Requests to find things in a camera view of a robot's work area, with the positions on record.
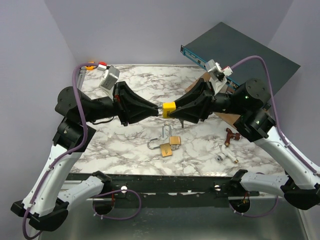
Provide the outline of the yellow padlock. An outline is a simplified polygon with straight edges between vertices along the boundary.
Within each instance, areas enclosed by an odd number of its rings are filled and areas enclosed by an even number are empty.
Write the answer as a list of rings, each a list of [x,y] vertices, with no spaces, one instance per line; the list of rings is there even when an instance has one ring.
[[[170,114],[176,110],[176,103],[173,102],[164,102],[162,104],[162,117],[164,119],[170,118]]]

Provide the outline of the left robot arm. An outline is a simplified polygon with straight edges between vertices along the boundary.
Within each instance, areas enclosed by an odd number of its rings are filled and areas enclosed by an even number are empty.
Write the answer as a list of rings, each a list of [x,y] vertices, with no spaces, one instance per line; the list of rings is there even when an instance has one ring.
[[[113,98],[91,99],[76,87],[58,95],[55,111],[63,116],[53,137],[48,160],[29,194],[11,211],[40,232],[52,232],[66,220],[71,209],[90,197],[107,197],[111,178],[94,172],[83,183],[61,193],[71,168],[85,152],[96,130],[87,125],[117,116],[123,126],[158,116],[158,106],[135,94],[124,81],[114,85]]]

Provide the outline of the long shackle brass padlock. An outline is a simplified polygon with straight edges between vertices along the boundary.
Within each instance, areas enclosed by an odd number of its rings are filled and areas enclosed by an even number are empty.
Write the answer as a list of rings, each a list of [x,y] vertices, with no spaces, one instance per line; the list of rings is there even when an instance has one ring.
[[[168,132],[169,132],[169,144],[171,146],[180,146],[182,144],[181,137],[172,135],[172,127],[170,124],[165,123],[162,125],[161,136],[163,138],[167,136],[166,129],[168,129]]]

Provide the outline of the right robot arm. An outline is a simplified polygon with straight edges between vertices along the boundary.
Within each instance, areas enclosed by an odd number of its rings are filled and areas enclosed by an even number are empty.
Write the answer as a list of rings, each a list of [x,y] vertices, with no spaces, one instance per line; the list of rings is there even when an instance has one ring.
[[[234,93],[215,93],[203,79],[177,99],[169,116],[198,123],[213,113],[235,114],[238,133],[267,152],[286,171],[285,175],[257,174],[239,170],[231,179],[230,191],[263,192],[285,198],[292,206],[308,210],[320,203],[320,177],[295,156],[297,148],[289,145],[277,131],[276,121],[263,109],[271,95],[260,79],[249,79]]]

